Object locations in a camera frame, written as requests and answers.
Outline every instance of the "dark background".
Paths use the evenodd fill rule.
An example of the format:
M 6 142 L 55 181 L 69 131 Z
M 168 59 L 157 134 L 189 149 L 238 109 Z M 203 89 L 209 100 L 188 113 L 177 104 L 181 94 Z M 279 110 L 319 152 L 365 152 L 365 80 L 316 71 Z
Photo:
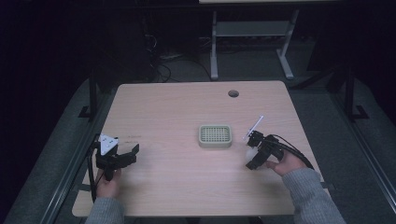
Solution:
M 321 20 L 312 19 L 318 15 Z M 208 11 L 157 11 L 150 15 L 156 20 L 142 24 L 145 16 L 147 12 L 131 10 L 88 10 L 65 0 L 1 1 L 0 130 L 5 144 L 0 157 L 0 221 L 68 101 L 90 73 L 97 75 L 102 91 L 121 82 L 150 82 L 153 59 L 146 51 L 145 30 L 155 31 L 164 45 L 210 36 Z M 350 62 L 396 123 L 395 27 L 395 10 L 389 4 L 307 9 L 300 14 L 293 38 L 317 39 L 310 69 Z

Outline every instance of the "wooden table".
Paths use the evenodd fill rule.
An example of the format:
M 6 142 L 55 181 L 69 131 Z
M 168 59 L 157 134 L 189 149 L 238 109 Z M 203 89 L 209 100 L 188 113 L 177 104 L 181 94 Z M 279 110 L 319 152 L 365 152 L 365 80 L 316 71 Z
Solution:
M 230 97 L 228 92 L 239 92 Z M 272 170 L 250 171 L 243 141 L 256 129 L 299 148 L 319 171 L 285 85 L 280 81 L 121 85 L 103 133 L 118 137 L 119 153 L 140 144 L 137 163 L 122 170 L 119 200 L 134 217 L 264 216 L 293 213 L 289 191 Z M 203 124 L 231 126 L 226 149 L 198 145 Z M 88 175 L 83 181 L 89 184 Z M 77 217 L 92 208 L 80 191 Z

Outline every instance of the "gray carpet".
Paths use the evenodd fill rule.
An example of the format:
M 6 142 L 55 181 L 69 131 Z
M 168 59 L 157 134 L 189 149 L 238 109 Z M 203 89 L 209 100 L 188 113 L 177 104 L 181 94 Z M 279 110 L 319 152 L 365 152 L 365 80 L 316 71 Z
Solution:
M 312 75 L 305 71 L 312 47 L 313 43 L 309 42 L 290 45 L 287 56 L 296 76 L 294 80 L 283 77 L 274 48 L 220 54 L 219 81 L 276 79 L 284 81 L 287 86 L 297 84 Z M 176 60 L 165 65 L 172 71 L 173 79 L 169 81 L 210 81 L 206 72 L 210 71 L 207 53 L 200 54 L 194 62 Z M 166 69 L 160 68 L 160 71 L 166 75 Z M 335 187 L 330 191 L 334 202 L 347 223 L 396 223 L 396 216 L 374 179 L 352 133 L 351 124 L 338 108 L 338 97 L 324 90 L 325 82 L 326 79 L 321 80 L 304 91 L 290 91 L 290 97 L 321 172 L 326 182 Z M 59 193 L 56 192 L 57 186 L 74 151 L 78 146 L 92 140 L 90 133 L 100 132 L 113 96 L 114 92 L 100 95 L 100 114 L 94 125 L 87 119 L 78 118 L 80 109 L 89 103 L 88 83 L 85 82 L 80 87 L 53 131 L 6 223 L 40 222 L 46 213 L 51 195 Z M 367 143 L 375 150 L 374 154 L 394 183 L 396 178 L 392 167 L 396 158 L 395 127 L 375 103 L 367 87 L 359 82 L 355 102 L 363 105 L 370 116 L 370 119 L 357 121 L 356 125 Z M 76 185 L 81 183 L 85 172 L 86 167 L 83 164 L 76 171 Z M 76 196 L 76 188 L 71 186 L 55 223 L 84 222 L 84 218 L 73 217 L 71 214 Z M 292 216 L 263 217 L 263 220 L 264 223 L 292 223 Z M 134 223 L 134 218 L 128 217 L 126 222 Z

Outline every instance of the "dark floor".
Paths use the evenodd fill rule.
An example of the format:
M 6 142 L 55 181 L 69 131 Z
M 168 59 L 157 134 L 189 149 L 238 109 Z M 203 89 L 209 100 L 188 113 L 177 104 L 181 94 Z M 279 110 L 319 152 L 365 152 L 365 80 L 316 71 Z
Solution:
M 293 41 L 290 45 L 288 58 L 296 76 L 294 80 L 283 77 L 274 44 L 257 49 L 249 47 L 233 54 L 220 54 L 219 81 L 277 79 L 283 80 L 287 86 L 295 85 L 313 74 L 305 71 L 313 46 L 312 41 Z M 170 70 L 160 66 L 163 77 L 158 76 L 154 81 L 162 81 L 162 78 L 169 75 L 169 71 L 172 76 L 168 82 L 210 81 L 206 72 L 209 70 L 209 55 L 204 52 L 198 56 L 198 61 L 197 58 L 191 61 L 190 56 L 184 55 L 163 63 Z M 396 158 L 395 127 L 375 103 L 369 89 L 359 81 L 356 85 L 355 102 L 366 109 L 370 119 L 351 123 L 338 105 L 343 90 L 338 94 L 329 94 L 324 88 L 327 81 L 325 78 L 305 90 L 290 91 L 290 97 L 321 172 L 325 180 L 335 187 L 330 191 L 332 198 L 347 223 L 395 223 L 396 215 L 374 178 L 352 126 L 361 130 L 391 181 L 396 179 L 392 169 Z M 89 103 L 88 82 L 84 82 L 78 89 L 46 144 L 6 223 L 37 223 L 44 215 L 48 215 L 50 195 L 59 193 L 56 190 L 64 171 L 70 169 L 68 163 L 72 158 L 71 154 L 75 148 L 92 140 L 90 133 L 100 132 L 114 93 L 115 90 L 100 94 L 98 117 L 95 122 L 89 123 L 87 119 L 78 118 L 80 109 Z M 86 172 L 86 164 L 76 172 L 78 175 L 74 185 L 78 186 Z M 83 222 L 84 218 L 73 217 L 71 214 L 73 201 L 77 196 L 76 187 L 71 186 L 71 190 L 65 195 L 67 197 L 55 222 Z M 292 216 L 262 219 L 265 223 L 292 223 Z M 133 217 L 126 218 L 127 223 L 134 221 Z
M 170 18 L 166 13 L 160 15 L 161 21 L 157 18 L 158 24 L 155 24 L 158 27 L 151 30 L 158 37 L 158 48 L 161 47 L 157 61 L 142 48 L 152 50 L 157 40 L 139 39 L 139 26 L 132 28 L 128 20 L 119 22 L 125 17 L 113 14 L 107 18 L 106 13 L 98 17 L 70 1 L 13 1 L 0 5 L 0 28 L 4 31 L 0 36 L 3 84 L 0 95 L 4 105 L 1 106 L 1 134 L 7 139 L 0 162 L 5 171 L 3 179 L 7 180 L 1 186 L 4 199 L 0 203 L 1 218 L 7 215 L 5 211 L 18 195 L 6 223 L 81 223 L 84 218 L 71 214 L 76 189 L 86 171 L 79 152 L 86 150 L 93 135 L 101 131 L 116 91 L 114 86 L 131 81 L 210 81 L 207 37 L 194 39 L 179 48 L 167 45 L 192 36 L 210 36 L 207 35 L 210 26 L 207 26 L 209 29 L 205 26 L 211 22 L 210 12 L 200 17 L 191 15 L 184 21 L 177 16 Z M 391 122 L 396 120 L 396 113 L 392 113 L 396 111 L 396 89 L 392 87 L 396 45 L 391 45 L 389 39 L 389 28 L 396 27 L 393 24 L 396 20 L 390 19 L 395 15 L 391 10 L 394 7 L 368 8 L 370 10 L 353 8 L 359 11 L 359 17 L 352 20 L 355 25 L 363 25 L 353 29 L 358 35 L 351 46 L 356 47 L 354 51 L 359 56 L 355 75 L 361 80 L 356 82 L 354 105 L 362 105 L 370 118 L 356 122 L 347 119 L 343 112 L 344 88 L 336 94 L 325 89 L 330 76 L 304 90 L 290 91 L 290 97 L 324 178 L 335 187 L 331 195 L 347 223 L 396 223 L 395 211 L 389 205 L 392 199 L 384 195 L 387 189 L 382 185 L 385 180 L 389 189 L 396 186 L 396 129 Z M 219 40 L 219 81 L 282 80 L 290 87 L 312 77 L 317 72 L 308 72 L 306 68 L 318 39 L 309 35 L 317 33 L 320 20 L 312 20 L 310 13 L 301 13 L 302 22 L 297 22 L 287 54 L 294 80 L 284 78 L 276 57 L 275 49 L 282 39 L 230 41 L 225 38 Z M 315 18 L 322 16 L 321 11 L 314 14 Z M 226 15 L 238 18 L 234 12 Z M 334 16 L 339 20 L 330 22 L 345 23 L 351 19 L 339 15 L 335 11 Z M 148 21 L 155 21 L 151 16 L 147 16 Z M 125 27 L 134 31 L 117 33 Z M 338 28 L 337 32 L 324 29 L 330 33 L 319 39 L 326 40 L 330 36 L 344 43 L 350 38 L 347 34 L 350 26 L 345 28 L 341 34 Z M 183 35 L 186 38 L 175 38 L 180 37 L 177 35 L 180 31 L 187 34 Z M 317 51 L 316 58 L 324 52 L 336 52 L 333 49 L 343 50 L 342 54 L 338 51 L 336 58 L 350 52 L 340 42 L 333 43 L 324 51 Z M 155 65 L 159 64 L 158 72 L 153 73 L 145 63 L 149 57 Z M 88 122 L 78 115 L 81 108 L 90 103 L 86 79 L 91 73 L 100 77 L 101 92 L 98 114 L 95 120 Z M 378 170 L 385 175 L 377 178 L 374 174 Z M 263 219 L 265 223 L 292 222 L 291 216 Z M 127 218 L 127 223 L 133 222 L 134 218 Z

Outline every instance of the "sweater sleeve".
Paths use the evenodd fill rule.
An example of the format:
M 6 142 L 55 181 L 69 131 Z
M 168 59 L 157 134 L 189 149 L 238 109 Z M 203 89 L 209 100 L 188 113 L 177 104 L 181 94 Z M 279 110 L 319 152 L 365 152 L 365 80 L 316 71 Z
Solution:
M 320 185 L 320 175 L 309 168 L 287 173 L 282 177 L 293 201 L 294 222 L 345 223 L 332 198 Z
M 113 198 L 97 198 L 85 223 L 124 223 L 123 206 Z

